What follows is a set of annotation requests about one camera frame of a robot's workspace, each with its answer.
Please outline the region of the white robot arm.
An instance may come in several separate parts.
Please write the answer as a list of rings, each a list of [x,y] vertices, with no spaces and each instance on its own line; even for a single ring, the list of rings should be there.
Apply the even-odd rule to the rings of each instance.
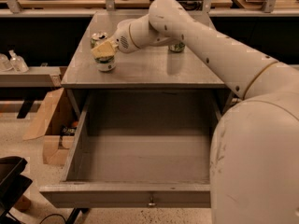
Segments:
[[[299,224],[299,71],[155,0],[93,48],[96,58],[184,43],[240,98],[210,151],[213,224]]]

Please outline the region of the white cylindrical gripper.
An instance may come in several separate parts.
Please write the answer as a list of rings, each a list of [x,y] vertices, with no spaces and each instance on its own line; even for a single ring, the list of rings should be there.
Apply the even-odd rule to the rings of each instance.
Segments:
[[[92,55],[94,58],[104,58],[114,56],[116,50],[123,53],[132,53],[139,50],[131,38],[130,34],[130,24],[125,23],[123,25],[118,25],[117,30],[113,35],[113,40],[105,40],[101,43],[94,43],[92,46]]]

